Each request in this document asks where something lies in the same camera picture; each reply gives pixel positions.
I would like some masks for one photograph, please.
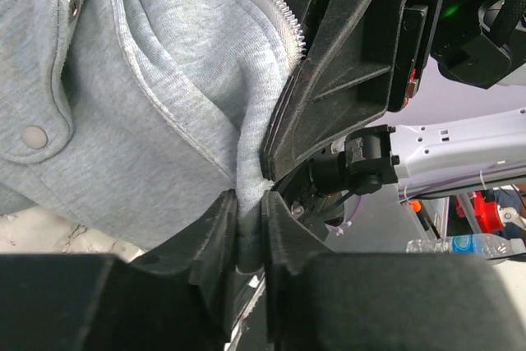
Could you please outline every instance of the water bottle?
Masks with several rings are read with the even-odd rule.
[[[520,238],[506,240],[490,233],[453,236],[437,240],[412,240],[406,252],[477,254],[484,258],[505,258],[526,252]]]

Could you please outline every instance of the metal snap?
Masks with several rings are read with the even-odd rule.
[[[41,150],[48,144],[48,135],[41,127],[30,126],[22,132],[22,141],[33,150]]]
[[[81,10],[81,0],[67,0],[69,6],[69,22],[73,22]]]

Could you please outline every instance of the bottle label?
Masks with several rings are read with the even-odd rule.
[[[465,236],[455,236],[453,238],[453,252],[456,252],[458,254],[475,253],[475,244],[473,242],[473,235],[467,234]]]

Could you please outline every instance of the green led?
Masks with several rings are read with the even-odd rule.
[[[453,14],[455,14],[459,10],[459,8],[460,8],[460,6],[458,4],[447,8],[442,13],[442,18],[447,18],[448,16],[452,16]]]

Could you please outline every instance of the white zipper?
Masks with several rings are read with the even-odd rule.
[[[305,49],[305,38],[298,19],[284,0],[250,1],[260,8],[278,32],[287,53],[289,71],[292,72],[302,58]]]

